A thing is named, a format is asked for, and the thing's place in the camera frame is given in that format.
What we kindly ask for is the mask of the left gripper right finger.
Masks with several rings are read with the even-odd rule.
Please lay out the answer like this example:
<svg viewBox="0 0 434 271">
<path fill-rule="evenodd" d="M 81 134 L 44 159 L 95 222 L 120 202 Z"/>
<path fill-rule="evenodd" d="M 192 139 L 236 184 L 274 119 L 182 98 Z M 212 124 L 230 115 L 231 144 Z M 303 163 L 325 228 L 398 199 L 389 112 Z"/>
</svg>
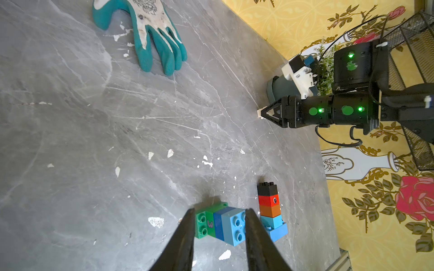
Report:
<svg viewBox="0 0 434 271">
<path fill-rule="evenodd" d="M 260 222 L 253 209 L 246 209 L 246 256 L 250 271 L 291 271 L 292 269 Z"/>
</svg>

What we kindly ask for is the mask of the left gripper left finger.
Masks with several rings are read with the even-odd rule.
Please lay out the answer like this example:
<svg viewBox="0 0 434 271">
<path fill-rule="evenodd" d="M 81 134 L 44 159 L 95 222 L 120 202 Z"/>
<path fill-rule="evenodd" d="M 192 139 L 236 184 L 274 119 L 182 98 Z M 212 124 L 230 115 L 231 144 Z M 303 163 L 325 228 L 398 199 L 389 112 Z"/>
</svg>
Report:
<svg viewBox="0 0 434 271">
<path fill-rule="evenodd" d="M 194 255 L 195 210 L 185 213 L 173 236 L 150 271 L 191 271 Z"/>
</svg>

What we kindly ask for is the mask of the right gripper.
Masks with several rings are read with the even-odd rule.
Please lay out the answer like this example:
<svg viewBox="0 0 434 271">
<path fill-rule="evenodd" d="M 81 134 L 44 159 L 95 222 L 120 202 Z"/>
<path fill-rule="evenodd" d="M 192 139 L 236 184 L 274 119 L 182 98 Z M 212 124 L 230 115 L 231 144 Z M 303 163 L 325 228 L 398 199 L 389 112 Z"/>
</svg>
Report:
<svg viewBox="0 0 434 271">
<path fill-rule="evenodd" d="M 333 55 L 331 95 L 287 96 L 264 107 L 262 116 L 284 128 L 352 125 L 368 134 L 380 124 L 380 87 L 388 85 L 388 53 L 385 40 L 342 48 Z"/>
</svg>

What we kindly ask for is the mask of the white small brick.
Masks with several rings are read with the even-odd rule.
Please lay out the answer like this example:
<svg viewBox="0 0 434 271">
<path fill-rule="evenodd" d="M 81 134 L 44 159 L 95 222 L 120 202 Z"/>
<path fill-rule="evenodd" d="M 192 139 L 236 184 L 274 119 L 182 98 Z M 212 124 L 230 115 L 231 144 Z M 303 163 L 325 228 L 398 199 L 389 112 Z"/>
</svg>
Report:
<svg viewBox="0 0 434 271">
<path fill-rule="evenodd" d="M 263 108 L 260 108 L 257 110 L 257 116 L 259 119 L 264 119 L 264 117 L 262 116 L 262 110 L 263 110 Z"/>
</svg>

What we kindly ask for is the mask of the light blue 2x4 brick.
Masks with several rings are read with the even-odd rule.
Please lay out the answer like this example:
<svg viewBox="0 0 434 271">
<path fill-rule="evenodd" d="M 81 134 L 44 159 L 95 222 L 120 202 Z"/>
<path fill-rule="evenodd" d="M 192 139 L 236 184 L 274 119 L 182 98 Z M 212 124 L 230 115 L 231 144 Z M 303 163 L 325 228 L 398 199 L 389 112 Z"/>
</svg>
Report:
<svg viewBox="0 0 434 271">
<path fill-rule="evenodd" d="M 272 227 L 265 227 L 265 230 L 273 242 L 282 239 L 284 236 L 288 234 L 288 227 L 285 222 L 281 226 L 275 229 Z"/>
</svg>

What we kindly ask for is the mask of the teal 2x2 brick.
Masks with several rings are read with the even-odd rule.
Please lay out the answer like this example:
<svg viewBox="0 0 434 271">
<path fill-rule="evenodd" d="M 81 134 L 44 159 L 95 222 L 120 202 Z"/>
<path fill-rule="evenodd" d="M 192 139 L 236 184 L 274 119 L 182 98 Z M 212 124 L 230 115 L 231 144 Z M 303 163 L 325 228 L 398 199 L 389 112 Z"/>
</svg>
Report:
<svg viewBox="0 0 434 271">
<path fill-rule="evenodd" d="M 266 228 L 276 229 L 283 225 L 281 215 L 275 217 L 261 216 L 261 222 Z"/>
</svg>

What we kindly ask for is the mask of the green 2x4 brick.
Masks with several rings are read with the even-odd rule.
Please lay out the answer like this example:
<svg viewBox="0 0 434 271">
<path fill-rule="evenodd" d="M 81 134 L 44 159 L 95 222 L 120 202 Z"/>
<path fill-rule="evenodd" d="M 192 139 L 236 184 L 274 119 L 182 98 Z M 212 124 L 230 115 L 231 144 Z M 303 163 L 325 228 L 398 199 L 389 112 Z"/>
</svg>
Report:
<svg viewBox="0 0 434 271">
<path fill-rule="evenodd" d="M 208 235 L 208 230 L 206 226 L 206 208 L 196 211 L 195 216 L 195 237 L 198 239 L 204 238 Z"/>
</svg>

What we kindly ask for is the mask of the light blue 2x2 brick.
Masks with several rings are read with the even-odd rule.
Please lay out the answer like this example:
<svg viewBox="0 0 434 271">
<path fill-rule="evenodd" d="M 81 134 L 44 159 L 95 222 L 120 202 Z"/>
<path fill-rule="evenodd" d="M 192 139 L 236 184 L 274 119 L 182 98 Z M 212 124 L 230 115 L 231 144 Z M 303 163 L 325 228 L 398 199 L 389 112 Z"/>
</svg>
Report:
<svg viewBox="0 0 434 271">
<path fill-rule="evenodd" d="M 222 227 L 224 241 L 237 246 L 245 240 L 245 210 L 231 207 L 222 214 Z"/>
</svg>

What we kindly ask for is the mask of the green 2x2 brick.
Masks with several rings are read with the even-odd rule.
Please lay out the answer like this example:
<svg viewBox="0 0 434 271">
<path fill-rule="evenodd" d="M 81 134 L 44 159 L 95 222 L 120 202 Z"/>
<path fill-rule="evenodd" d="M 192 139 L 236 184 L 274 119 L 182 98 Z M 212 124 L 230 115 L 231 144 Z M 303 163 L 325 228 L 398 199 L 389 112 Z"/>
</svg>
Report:
<svg viewBox="0 0 434 271">
<path fill-rule="evenodd" d="M 205 211 L 206 215 L 206 226 L 208 230 L 208 235 L 216 237 L 215 233 L 215 223 L 214 223 L 214 213 L 218 212 L 224 208 L 228 207 L 227 202 L 220 202 L 208 207 Z"/>
</svg>

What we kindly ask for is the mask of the orange 2x2 brick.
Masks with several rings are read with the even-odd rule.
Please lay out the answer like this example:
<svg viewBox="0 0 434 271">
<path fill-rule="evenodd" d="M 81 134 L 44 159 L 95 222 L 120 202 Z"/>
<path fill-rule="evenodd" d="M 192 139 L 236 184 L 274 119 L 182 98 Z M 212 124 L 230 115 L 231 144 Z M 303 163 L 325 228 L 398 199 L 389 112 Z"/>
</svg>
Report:
<svg viewBox="0 0 434 271">
<path fill-rule="evenodd" d="M 280 209 L 279 205 L 275 205 L 275 206 L 260 205 L 259 208 L 260 208 L 261 216 L 275 218 L 275 217 L 281 215 L 281 209 Z"/>
</svg>

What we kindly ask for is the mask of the dark blue 2x2 brick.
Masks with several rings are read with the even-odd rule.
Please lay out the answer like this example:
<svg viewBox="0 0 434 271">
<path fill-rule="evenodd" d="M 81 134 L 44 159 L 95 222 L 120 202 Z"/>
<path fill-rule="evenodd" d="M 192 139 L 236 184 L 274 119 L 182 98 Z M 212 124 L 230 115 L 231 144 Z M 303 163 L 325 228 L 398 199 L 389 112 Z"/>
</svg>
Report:
<svg viewBox="0 0 434 271">
<path fill-rule="evenodd" d="M 226 207 L 217 212 L 214 212 L 214 234 L 212 235 L 213 237 L 222 241 L 224 240 L 222 215 L 234 209 L 234 207 Z"/>
</svg>

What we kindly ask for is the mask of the red 2x2 brick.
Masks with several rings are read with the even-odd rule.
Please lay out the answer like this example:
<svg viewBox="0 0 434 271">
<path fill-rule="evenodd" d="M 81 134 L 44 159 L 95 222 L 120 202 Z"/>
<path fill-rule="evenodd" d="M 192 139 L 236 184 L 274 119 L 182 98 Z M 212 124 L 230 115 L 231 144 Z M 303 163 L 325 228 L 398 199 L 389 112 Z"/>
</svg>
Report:
<svg viewBox="0 0 434 271">
<path fill-rule="evenodd" d="M 259 195 L 258 196 L 258 200 L 259 200 L 259 205 L 260 206 L 274 207 L 274 206 L 279 206 L 280 205 L 279 195 L 278 194 L 272 195 L 272 196 Z"/>
</svg>

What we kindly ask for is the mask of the black 2x2 brick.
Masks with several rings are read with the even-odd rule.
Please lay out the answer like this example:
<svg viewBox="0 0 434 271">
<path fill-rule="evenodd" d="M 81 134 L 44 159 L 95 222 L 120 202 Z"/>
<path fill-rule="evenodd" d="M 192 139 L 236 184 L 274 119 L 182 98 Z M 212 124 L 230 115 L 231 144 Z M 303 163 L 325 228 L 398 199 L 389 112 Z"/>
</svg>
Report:
<svg viewBox="0 0 434 271">
<path fill-rule="evenodd" d="M 278 195 L 278 188 L 274 182 L 260 182 L 257 185 L 257 192 L 259 196 L 274 196 Z"/>
</svg>

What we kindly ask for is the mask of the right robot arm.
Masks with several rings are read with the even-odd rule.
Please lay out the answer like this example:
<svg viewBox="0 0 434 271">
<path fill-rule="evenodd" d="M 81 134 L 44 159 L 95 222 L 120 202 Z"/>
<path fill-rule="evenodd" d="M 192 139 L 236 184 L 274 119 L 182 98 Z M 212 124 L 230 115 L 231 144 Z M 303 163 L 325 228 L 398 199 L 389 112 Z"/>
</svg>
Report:
<svg viewBox="0 0 434 271">
<path fill-rule="evenodd" d="M 285 96 L 258 111 L 281 128 L 316 129 L 349 125 L 365 135 L 380 121 L 396 121 L 428 143 L 434 141 L 434 85 L 423 83 L 404 90 L 389 87 L 389 45 L 385 39 L 342 48 L 333 56 L 333 85 L 329 96 L 313 96 L 307 67 L 288 73 L 299 95 Z"/>
</svg>

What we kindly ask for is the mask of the potted plant grey pot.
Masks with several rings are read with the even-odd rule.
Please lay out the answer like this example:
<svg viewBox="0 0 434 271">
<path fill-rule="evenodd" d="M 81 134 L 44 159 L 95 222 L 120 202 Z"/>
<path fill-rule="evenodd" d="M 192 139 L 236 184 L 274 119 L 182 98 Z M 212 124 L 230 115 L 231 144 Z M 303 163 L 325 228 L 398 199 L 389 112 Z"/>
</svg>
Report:
<svg viewBox="0 0 434 271">
<path fill-rule="evenodd" d="M 317 96 L 329 96 L 332 94 L 334 83 L 334 53 L 338 51 L 338 46 L 321 44 L 314 47 L 314 51 L 305 58 L 305 63 L 310 67 L 315 75 L 314 82 L 318 88 Z M 295 84 L 285 79 L 283 75 L 275 76 L 267 83 L 267 96 L 269 102 L 273 104 L 277 100 L 286 96 L 300 96 Z"/>
</svg>

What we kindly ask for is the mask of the green white work glove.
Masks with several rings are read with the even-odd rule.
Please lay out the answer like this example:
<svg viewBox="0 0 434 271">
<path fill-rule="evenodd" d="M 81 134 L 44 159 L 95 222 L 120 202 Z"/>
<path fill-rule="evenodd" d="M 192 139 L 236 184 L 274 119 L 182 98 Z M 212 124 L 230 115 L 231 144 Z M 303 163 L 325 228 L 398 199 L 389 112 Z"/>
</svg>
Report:
<svg viewBox="0 0 434 271">
<path fill-rule="evenodd" d="M 156 47 L 166 76 L 172 76 L 182 68 L 188 58 L 186 48 L 161 1 L 94 1 L 92 15 L 95 25 L 107 30 L 117 10 L 130 14 L 134 46 L 143 71 L 149 72 L 153 66 L 152 45 Z"/>
</svg>

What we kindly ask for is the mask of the aluminium front rail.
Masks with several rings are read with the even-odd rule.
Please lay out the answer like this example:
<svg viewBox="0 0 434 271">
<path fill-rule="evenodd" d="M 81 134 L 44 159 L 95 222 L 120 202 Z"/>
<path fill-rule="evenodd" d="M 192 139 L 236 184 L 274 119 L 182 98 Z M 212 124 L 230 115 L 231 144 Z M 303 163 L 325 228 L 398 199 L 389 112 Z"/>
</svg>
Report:
<svg viewBox="0 0 434 271">
<path fill-rule="evenodd" d="M 326 271 L 352 271 L 350 255 L 347 250 L 340 249 L 340 257 Z"/>
</svg>

